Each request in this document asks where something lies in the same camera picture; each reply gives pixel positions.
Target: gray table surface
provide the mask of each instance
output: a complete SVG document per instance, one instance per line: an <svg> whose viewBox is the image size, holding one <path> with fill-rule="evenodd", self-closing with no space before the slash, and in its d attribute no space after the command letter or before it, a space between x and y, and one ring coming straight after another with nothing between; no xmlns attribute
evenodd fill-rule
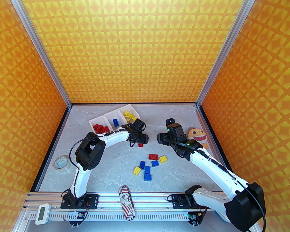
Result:
<svg viewBox="0 0 290 232"><path fill-rule="evenodd" d="M39 191L63 191L71 186L76 168L71 165L70 172L60 173L53 168L55 159L68 155L71 146L91 131L90 119L121 106L73 105ZM148 134L149 143L142 148L137 145L130 148L128 142L120 142L105 149L99 165L91 173L87 191L117 192L121 185L128 185L131 192L176 192L185 191L195 184L212 191L221 190L197 166L179 158L171 147L157 143L157 134L167 132L165 120L168 118L172 117L181 124L186 134L190 127L201 128L193 104L133 104L133 107L146 123L144 133ZM72 152L74 161L76 148ZM148 154L167 157L167 162L151 168L152 181L144 181L143 172L138 176L133 174L141 160L151 166Z"/></svg>

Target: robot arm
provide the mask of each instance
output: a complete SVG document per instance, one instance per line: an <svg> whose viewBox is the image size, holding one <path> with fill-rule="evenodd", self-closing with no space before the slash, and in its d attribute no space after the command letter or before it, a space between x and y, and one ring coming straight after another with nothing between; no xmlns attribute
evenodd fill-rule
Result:
<svg viewBox="0 0 290 232"><path fill-rule="evenodd" d="M75 151L76 173L72 186L68 190L69 203L72 207L80 209L84 206L84 198L87 192L87 183L91 171L100 163L106 148L119 142L148 143L148 135L143 134L145 123L136 119L133 124L122 125L115 131L106 134L94 134L90 132Z"/></svg>
<svg viewBox="0 0 290 232"><path fill-rule="evenodd" d="M186 191L190 207L198 204L212 208L240 231L247 231L263 217L266 212L264 194L257 183L250 185L220 164L196 140L188 140L174 119L167 119L166 127L167 133L157 135L158 143L171 146L179 157L202 169L223 191L211 192L195 185Z"/></svg>

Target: yellow lego brick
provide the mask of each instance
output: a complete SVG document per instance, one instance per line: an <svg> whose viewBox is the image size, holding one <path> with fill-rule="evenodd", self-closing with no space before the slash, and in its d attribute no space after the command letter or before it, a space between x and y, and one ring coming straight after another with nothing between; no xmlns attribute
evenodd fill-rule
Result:
<svg viewBox="0 0 290 232"><path fill-rule="evenodd" d="M161 156L160 158L159 158L159 162L160 163L164 163L164 162L166 162L167 161L167 158L165 157L165 156Z"/></svg>
<svg viewBox="0 0 290 232"><path fill-rule="evenodd" d="M128 116L129 116L129 118L131 118L131 119L134 117L133 114L128 114Z"/></svg>
<svg viewBox="0 0 290 232"><path fill-rule="evenodd" d="M139 167L135 167L135 169L133 170L133 174L135 174L136 176L138 176L138 174L140 173L141 169Z"/></svg>
<svg viewBox="0 0 290 232"><path fill-rule="evenodd" d="M129 124L129 123L130 123L130 118L129 118L129 116L125 116L125 119L126 119L127 123Z"/></svg>

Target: black edge trim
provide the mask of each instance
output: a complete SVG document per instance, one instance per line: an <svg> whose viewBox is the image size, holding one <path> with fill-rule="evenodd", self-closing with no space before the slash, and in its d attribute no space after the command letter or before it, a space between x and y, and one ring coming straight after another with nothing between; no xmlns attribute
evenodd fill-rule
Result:
<svg viewBox="0 0 290 232"><path fill-rule="evenodd" d="M215 132L213 130L213 127L211 127L211 124L210 124L210 122L209 122L209 120L208 120L208 118L206 116L206 113L204 112L204 109L203 109L202 106L200 106L200 111L201 111L201 113L202 113L202 115L203 115L203 117L205 119L205 122L206 122L206 124L207 124L207 126L209 128L209 131L211 132L211 135L213 136L213 139L214 139L214 141L215 141L215 143L216 143L216 145L218 147L219 153L220 153L220 155L222 157L222 160L225 163L225 166L227 167L227 169L229 169L231 172L233 172L233 170L232 170L232 168L230 166L230 163L229 163L229 161L228 161L228 159L227 159L227 157L226 157L226 155L225 155L225 153L224 153L224 151L223 151L223 149L222 149L222 147L221 147L221 145L220 145L220 143L218 141L218 138L217 138L217 136L216 136L216 134L215 134Z"/></svg>
<svg viewBox="0 0 290 232"><path fill-rule="evenodd" d="M55 135L54 135L54 137L52 138L52 141L51 141L51 143L50 143L50 145L49 145L49 149L48 149L47 152L46 152L46 155L45 155L44 160L43 160L43 162L42 162L42 164L41 164L41 167L40 167L40 169L39 169L39 171L38 171L38 174L37 174L37 176L36 176L36 179L35 179L34 182L33 182L33 185L32 185L32 187L31 187L30 192L38 192L38 190L37 190L38 183L39 183L39 181L40 181L40 179L41 179L41 177L42 177L43 170L44 170L44 168L45 168L45 166L46 166L46 163L47 163L47 161L48 161L48 159L49 159L50 153L51 153L51 151L52 151L52 149L53 149L53 146L54 146L55 141L56 141L56 139L57 139L57 137L58 137L58 134L59 134L59 132L60 132L60 130L61 130L61 127L62 127L62 125L63 125L63 122L64 122L64 120L65 120L65 118L66 118L66 116L67 116L67 114L68 114L68 111L69 111L69 109L66 108L66 109L65 109L65 112L64 112L64 114L63 114L63 116L62 116L62 119L61 119L61 121L60 121L60 123L59 123L59 125L58 125L58 128L57 128L57 130L56 130L56 132L55 132Z"/></svg>
<svg viewBox="0 0 290 232"><path fill-rule="evenodd" d="M119 103L72 103L73 105L117 105L117 104L179 104L179 103L187 103L187 104L195 104L195 102L187 101L187 102L119 102Z"/></svg>

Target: patterned wallpaper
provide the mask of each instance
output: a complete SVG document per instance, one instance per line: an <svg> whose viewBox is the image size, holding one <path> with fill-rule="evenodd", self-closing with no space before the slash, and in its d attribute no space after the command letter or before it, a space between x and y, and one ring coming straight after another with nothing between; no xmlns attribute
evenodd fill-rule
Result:
<svg viewBox="0 0 290 232"><path fill-rule="evenodd" d="M10 0L0 0L0 232L11 231L65 108Z"/></svg>
<svg viewBox="0 0 290 232"><path fill-rule="evenodd" d="M195 102L243 0L22 0L72 103Z"/></svg>
<svg viewBox="0 0 290 232"><path fill-rule="evenodd" d="M257 0L202 104L236 174L290 231L290 0Z"/></svg>

